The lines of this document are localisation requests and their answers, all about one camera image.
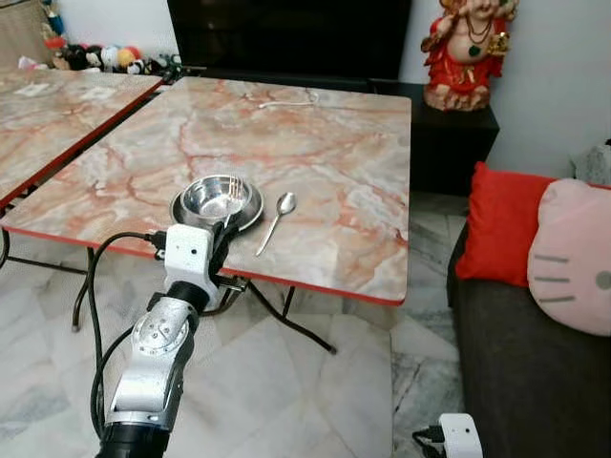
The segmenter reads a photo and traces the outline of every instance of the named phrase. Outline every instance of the black metal table frame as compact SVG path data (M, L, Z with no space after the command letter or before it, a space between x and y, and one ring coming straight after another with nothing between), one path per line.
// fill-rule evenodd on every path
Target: black metal table frame
M5 212L6 210L0 211L0 218L4 216ZM23 264L35 265L38 267L45 267L48 269L58 270L61 272L67 272L70 274L87 276L87 271L89 269L92 259L94 258L94 249L92 247L90 246L87 247L87 269L77 269L77 268L68 267L68 266L61 265L61 264L51 264L49 262L43 262L40 260L28 260L25 258L11 256L10 254L11 235L4 228L0 228L0 230L2 231L2 241L3 241L2 253L0 254L0 269L2 269L4 264L8 260L10 260L13 262L20 262ZM233 305L233 303L236 301L239 295L243 291L245 291L245 289L249 289L254 294L257 301L259 301L259 303L269 312L269 314L272 317L274 317L276 320L278 320L280 323L310 338L312 341L320 345L330 354L334 355L335 353L337 353L337 349L333 345L331 345L330 343L327 343L321 337L319 337L318 335L316 335L309 329L306 329L303 326L296 324L295 322L292 322L291 320L289 320L286 317L288 315L288 310L290 309L290 305L293 300L293 295L295 294L295 286L289 287L288 294L286 296L286 300L284 301L284 304L283 304L283 311L279 312L269 302L269 300L263 295L263 293L257 288L257 286L254 285L254 283L251 280L240 278L240 277L235 277L233 280L235 279L242 280L242 284L237 286L236 283L232 281L232 279L227 279L227 283L223 284L224 286L227 287L227 289L225 290L225 293L221 299L219 308L216 310L210 311L210 312L204 312L203 316L213 316L213 315L218 315L224 312L229 307L231 307L231 305ZM72 323L73 332L78 332L80 329L80 308L83 303L83 299L85 298L85 294L87 293L87 288L88 288L88 283L87 283L87 279L85 279L82 286L80 287L80 290L78 291L78 294L76 295L76 300L74 301L73 323Z

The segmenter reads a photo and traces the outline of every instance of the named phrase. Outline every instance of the marble floor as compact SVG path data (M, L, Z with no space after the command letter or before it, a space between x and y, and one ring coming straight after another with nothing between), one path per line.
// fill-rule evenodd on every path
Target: marble floor
M166 456L419 457L411 433L462 409L446 266L466 201L411 196L409 291L390 308L298 290L289 318L336 344L329 356L279 325L249 293L202 320ZM82 266L82 248L13 236L14 255ZM96 290L108 345L162 285L151 260L109 254ZM87 310L70 329L82 277L8 262L0 270L0 450L3 457L95 456ZM286 288L258 282L273 303ZM114 387L127 346L111 360ZM107 394L107 403L111 394Z

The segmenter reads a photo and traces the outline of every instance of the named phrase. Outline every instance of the plate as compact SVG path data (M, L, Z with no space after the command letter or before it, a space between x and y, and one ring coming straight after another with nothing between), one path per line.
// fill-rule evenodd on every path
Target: plate
M252 184L250 185L250 188L252 190L251 199L248 201L246 206L241 209L237 216L233 217L238 219L240 232L253 225L263 212L263 196ZM182 208L182 204L180 203L181 195L182 193L176 194L176 196L172 199L172 203L170 204L170 217L172 218L172 221L179 224L186 224L188 226L201 227L203 229L211 228L212 224L198 219L193 215L193 213L187 212L184 208Z

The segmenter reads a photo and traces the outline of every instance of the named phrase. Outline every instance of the wire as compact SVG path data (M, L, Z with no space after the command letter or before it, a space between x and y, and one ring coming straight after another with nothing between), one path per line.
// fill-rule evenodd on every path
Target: wire
M415 431L411 434L413 441L422 448L422 453L425 458L445 458L446 452L439 452L432 444L443 444L445 439L443 435L443 429L440 426L428 427L420 431ZM429 444L425 443L421 438L428 439L431 441Z
M97 316L97 306L95 304L95 269L97 268L97 263L99 262L102 253L104 250L108 248L108 246L118 239L124 238L134 238L134 239L143 239L150 240L151 235L149 234L140 234L138 232L119 232L118 234L114 234L106 239L95 251L94 258L92 259L91 264L89 265L89 269L87 271L87 291L89 298L89 307L92 315L92 323L94 326L94 342L95 342L95 372L101 372L98 376L97 387L94 389L92 387L91 397L92 402L90 405L91 408L91 417L92 423L94 424L95 432L97 436L101 438L101 435L104 431L104 375L103 375L103 360L104 356L102 355L102 336L99 329L99 317Z
M267 107L281 107L281 106L292 106L292 107L306 107L308 105L316 105L318 103L319 95L318 93L312 93L312 96L309 96L309 101L307 102L283 102L283 101L273 101L273 102L265 102L259 104L259 108L267 108Z
M89 399L89 409L92 412L92 414L95 412L95 418L92 415L92 421L94 422L94 427L96 425L99 426L99 420L98 420L98 412L97 412L97 399L98 399L98 391L101 385L101 379L103 377L104 374L104 368L106 367L106 363L108 363L108 360L111 359L111 355L113 354L113 352L116 350L116 348L121 345L121 343L125 340L125 338L127 336L129 336L132 331L134 330L134 327L130 327L129 329L125 330L123 332L123 334L121 334L120 336L118 336L115 341L113 343L111 343L111 346L108 347L108 349L106 350L106 352L104 353L104 356L102 357L102 363L100 365L100 367L98 369L95 370L95 375L94 375L94 382L92 383L92 391L91 391L91 395L90 395L90 399ZM98 429L98 427L95 427L95 432L97 433L97 435L101 438L103 431L104 425L101 425L101 427Z

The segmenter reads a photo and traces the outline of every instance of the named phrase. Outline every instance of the pillow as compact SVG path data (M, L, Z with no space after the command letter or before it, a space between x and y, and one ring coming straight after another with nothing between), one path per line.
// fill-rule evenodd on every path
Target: pillow
M528 282L557 322L611 335L611 192L576 179L545 191L528 256Z
M538 204L555 180L494 171L478 162L469 196L469 234L456 275L528 286L526 264L537 233Z

